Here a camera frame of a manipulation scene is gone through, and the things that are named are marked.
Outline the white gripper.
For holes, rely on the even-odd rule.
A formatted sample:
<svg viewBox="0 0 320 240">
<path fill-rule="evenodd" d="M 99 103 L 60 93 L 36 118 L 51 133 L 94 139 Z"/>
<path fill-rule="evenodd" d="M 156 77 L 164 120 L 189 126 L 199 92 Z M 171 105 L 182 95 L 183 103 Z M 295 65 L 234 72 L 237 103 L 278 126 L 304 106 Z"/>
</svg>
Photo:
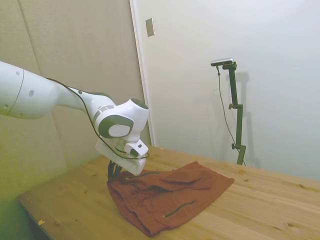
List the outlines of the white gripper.
<svg viewBox="0 0 320 240">
<path fill-rule="evenodd" d="M 145 167 L 146 158 L 141 159 L 125 159 L 122 156 L 116 155 L 109 147 L 101 140 L 95 145 L 96 150 L 110 160 L 107 169 L 107 177 L 116 177 L 122 169 L 127 170 L 131 174 L 137 176 L 142 173 Z"/>
</svg>

